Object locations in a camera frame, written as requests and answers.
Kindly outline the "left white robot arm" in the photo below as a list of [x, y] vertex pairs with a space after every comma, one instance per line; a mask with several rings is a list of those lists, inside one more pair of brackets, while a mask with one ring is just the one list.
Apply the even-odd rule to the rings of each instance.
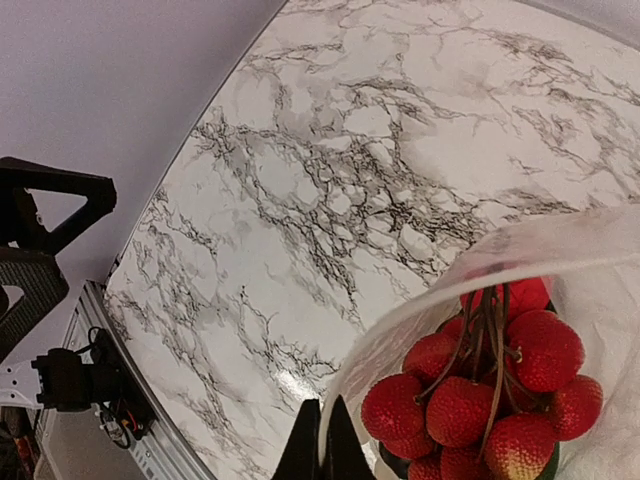
[[[84, 204], [54, 230], [38, 218], [32, 191], [81, 196]], [[1, 160], [1, 356], [14, 348], [69, 293], [56, 256], [111, 213], [111, 179], [13, 157]], [[54, 348], [33, 360], [1, 364], [4, 407], [85, 411], [121, 394], [117, 368], [85, 363], [78, 351]]]

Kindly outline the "clear zip top bag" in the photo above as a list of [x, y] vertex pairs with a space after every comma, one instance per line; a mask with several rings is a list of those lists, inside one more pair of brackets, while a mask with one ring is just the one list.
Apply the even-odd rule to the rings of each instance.
[[318, 450], [335, 479], [637, 478], [638, 207], [476, 243], [355, 345]]

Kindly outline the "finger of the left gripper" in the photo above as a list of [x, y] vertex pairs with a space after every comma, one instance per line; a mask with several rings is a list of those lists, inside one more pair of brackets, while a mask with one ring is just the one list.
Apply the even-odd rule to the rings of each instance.
[[1, 288], [16, 287], [23, 295], [1, 314], [1, 359], [68, 294], [68, 283], [54, 256], [33, 250], [1, 248]]
[[56, 255], [115, 208], [107, 177], [1, 159], [1, 244]]

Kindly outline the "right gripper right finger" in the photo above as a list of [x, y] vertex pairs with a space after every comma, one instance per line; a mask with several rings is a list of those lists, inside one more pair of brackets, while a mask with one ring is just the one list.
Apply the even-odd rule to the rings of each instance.
[[328, 480], [373, 480], [344, 399], [339, 395], [329, 417], [324, 458]]

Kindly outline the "red tomato toy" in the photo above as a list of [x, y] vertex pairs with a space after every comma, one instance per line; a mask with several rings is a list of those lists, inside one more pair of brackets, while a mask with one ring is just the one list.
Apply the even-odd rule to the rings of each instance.
[[[461, 295], [459, 301], [463, 310], [467, 311], [467, 307], [470, 307], [471, 312], [481, 309], [485, 290], [487, 288]], [[507, 323], [512, 322], [526, 312], [544, 310], [550, 302], [546, 282], [541, 277], [510, 282], [508, 284], [508, 292], [508, 312], [507, 315], [503, 316]]]

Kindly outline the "red cherry bunch toy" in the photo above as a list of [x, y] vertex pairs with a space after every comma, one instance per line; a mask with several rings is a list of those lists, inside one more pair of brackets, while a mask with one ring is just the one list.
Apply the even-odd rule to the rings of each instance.
[[578, 333], [550, 302], [507, 323], [508, 284], [403, 352], [398, 373], [367, 392], [361, 419], [408, 479], [551, 479], [559, 448], [603, 407], [582, 374]]

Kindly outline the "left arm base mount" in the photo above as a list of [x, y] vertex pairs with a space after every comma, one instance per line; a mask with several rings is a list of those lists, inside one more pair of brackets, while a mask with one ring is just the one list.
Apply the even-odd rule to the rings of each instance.
[[31, 362], [40, 382], [36, 400], [63, 413], [96, 406], [101, 428], [127, 450], [150, 432], [157, 415], [109, 332], [91, 327], [87, 338], [78, 350], [54, 348]]

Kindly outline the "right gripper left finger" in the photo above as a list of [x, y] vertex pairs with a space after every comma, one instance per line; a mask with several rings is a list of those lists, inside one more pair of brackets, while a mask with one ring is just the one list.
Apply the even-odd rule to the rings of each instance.
[[320, 478], [319, 426], [319, 400], [305, 400], [301, 404], [272, 480], [315, 480]]

